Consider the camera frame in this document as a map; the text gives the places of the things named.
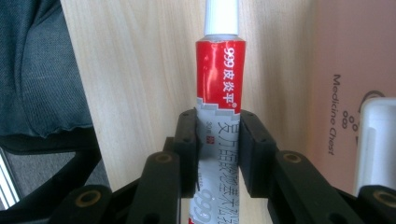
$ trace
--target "floor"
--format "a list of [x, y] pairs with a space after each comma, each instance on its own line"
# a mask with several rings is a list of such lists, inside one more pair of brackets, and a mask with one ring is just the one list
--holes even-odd
[[[6, 170], [8, 170], [15, 191], [20, 198], [28, 195], [50, 179], [74, 156], [74, 153], [21, 156], [9, 154], [2, 148], [0, 148], [0, 152], [4, 161], [2, 165], [0, 160], [0, 168], [2, 168], [0, 169], [0, 180], [4, 180], [3, 176]], [[109, 186], [105, 166], [102, 161], [100, 161], [92, 172], [87, 181], [88, 184]], [[4, 193], [4, 191], [0, 186], [0, 194]], [[7, 204], [0, 203], [0, 210], [4, 210], [5, 207], [7, 207]]]

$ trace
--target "white cap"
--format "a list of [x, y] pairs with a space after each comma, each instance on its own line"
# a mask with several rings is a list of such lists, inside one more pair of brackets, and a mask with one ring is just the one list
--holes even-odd
[[238, 0], [206, 0], [205, 35], [238, 35]]

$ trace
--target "red label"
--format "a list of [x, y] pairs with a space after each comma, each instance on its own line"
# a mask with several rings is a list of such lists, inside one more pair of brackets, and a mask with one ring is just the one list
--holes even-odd
[[198, 41], [197, 96], [204, 104], [241, 111], [245, 41]]

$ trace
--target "light wood surface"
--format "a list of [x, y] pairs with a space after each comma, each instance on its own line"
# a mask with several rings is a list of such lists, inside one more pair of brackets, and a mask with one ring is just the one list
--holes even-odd
[[[178, 115], [195, 106], [195, 41], [203, 37], [205, 1], [62, 4], [116, 190], [140, 176], [146, 157], [174, 135]], [[259, 116], [279, 148], [303, 153], [314, 20], [313, 0], [240, 1], [247, 41], [242, 107]], [[265, 200], [241, 189], [240, 223], [270, 223], [265, 210]]]

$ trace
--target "white object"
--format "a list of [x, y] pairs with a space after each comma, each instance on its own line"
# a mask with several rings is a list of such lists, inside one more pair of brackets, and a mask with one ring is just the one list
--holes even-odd
[[396, 189], [396, 98], [373, 98], [361, 109], [354, 193], [365, 185]]
[[205, 35], [238, 35], [238, 0], [207, 0]]

